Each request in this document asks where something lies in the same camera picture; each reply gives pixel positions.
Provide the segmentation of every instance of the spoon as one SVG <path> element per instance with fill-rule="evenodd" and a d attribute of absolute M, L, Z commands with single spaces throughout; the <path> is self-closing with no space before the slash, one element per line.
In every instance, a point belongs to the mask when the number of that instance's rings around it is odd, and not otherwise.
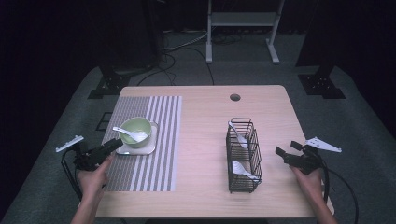
<path fill-rule="evenodd" d="M 119 127 L 113 127 L 114 131 L 120 132 L 120 133 L 126 133 L 128 134 L 132 139 L 134 139 L 136 142 L 141 142 L 143 140 L 145 140 L 148 135 L 145 133 L 135 133 L 135 132 L 128 132 L 122 128 Z"/>
<path fill-rule="evenodd" d="M 248 140 L 246 138 L 244 138 L 244 136 L 242 136 L 240 133 L 238 133 L 235 129 L 235 127 L 233 126 L 233 123 L 228 121 L 228 125 L 230 125 L 230 127 L 233 128 L 233 131 L 236 133 L 236 138 L 238 139 L 239 144 L 241 145 L 241 147 L 243 148 L 248 148 Z"/>
<path fill-rule="evenodd" d="M 233 161 L 233 173 L 236 175 L 246 175 L 255 182 L 260 181 L 257 176 L 252 175 L 247 170 L 245 170 L 244 166 L 239 161 Z"/>

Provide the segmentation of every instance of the green bowl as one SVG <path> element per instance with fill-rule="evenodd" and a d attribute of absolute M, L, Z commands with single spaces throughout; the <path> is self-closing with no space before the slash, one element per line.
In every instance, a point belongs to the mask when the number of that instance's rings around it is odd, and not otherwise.
<path fill-rule="evenodd" d="M 145 133 L 147 135 L 147 137 L 142 141 L 136 142 L 128 134 L 119 132 L 119 137 L 125 145 L 129 147 L 140 148 L 149 142 L 151 137 L 151 124 L 147 119 L 139 117 L 128 119 L 123 122 L 120 127 L 129 132 Z"/>

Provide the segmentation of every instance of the human hand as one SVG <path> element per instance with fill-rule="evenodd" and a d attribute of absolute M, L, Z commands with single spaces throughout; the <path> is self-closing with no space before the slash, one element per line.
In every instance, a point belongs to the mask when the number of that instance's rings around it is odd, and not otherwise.
<path fill-rule="evenodd" d="M 290 169 L 296 175 L 300 188 L 306 197 L 322 197 L 319 169 L 314 170 L 309 175 L 304 175 L 299 168 L 293 166 Z"/>
<path fill-rule="evenodd" d="M 290 169 L 296 175 L 300 188 L 314 210 L 315 216 L 318 219 L 318 223 L 337 223 L 337 220 L 334 218 L 330 209 L 327 207 L 327 204 L 322 198 L 319 169 L 314 170 L 309 175 L 304 175 L 299 168 L 293 166 L 291 166 Z"/>
<path fill-rule="evenodd" d="M 103 185 L 107 183 L 106 169 L 110 166 L 113 156 L 107 157 L 95 171 L 80 171 L 78 179 L 82 188 L 82 200 L 75 213 L 72 224 L 93 223 L 96 210 L 99 206 L 104 191 Z"/>
<path fill-rule="evenodd" d="M 80 171 L 78 179 L 82 188 L 82 200 L 99 203 L 103 197 L 103 185 L 107 183 L 106 169 L 110 166 L 113 156 L 107 157 L 95 171 Z"/>

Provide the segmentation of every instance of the wire basket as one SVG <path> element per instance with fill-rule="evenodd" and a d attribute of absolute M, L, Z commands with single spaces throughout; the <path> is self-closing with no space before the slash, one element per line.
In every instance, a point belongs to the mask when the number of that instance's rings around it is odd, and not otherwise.
<path fill-rule="evenodd" d="M 231 123 L 236 131 L 229 125 L 226 137 L 229 190 L 253 192 L 262 182 L 257 133 L 251 119 L 234 118 Z"/>

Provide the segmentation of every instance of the gray striped placemat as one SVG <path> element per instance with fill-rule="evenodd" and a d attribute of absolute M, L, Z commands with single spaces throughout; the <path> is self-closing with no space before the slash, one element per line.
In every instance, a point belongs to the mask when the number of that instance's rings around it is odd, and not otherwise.
<path fill-rule="evenodd" d="M 175 190 L 181 96 L 120 97 L 104 142 L 118 138 L 114 126 L 133 117 L 158 124 L 155 150 L 146 156 L 116 155 L 107 170 L 107 191 Z"/>

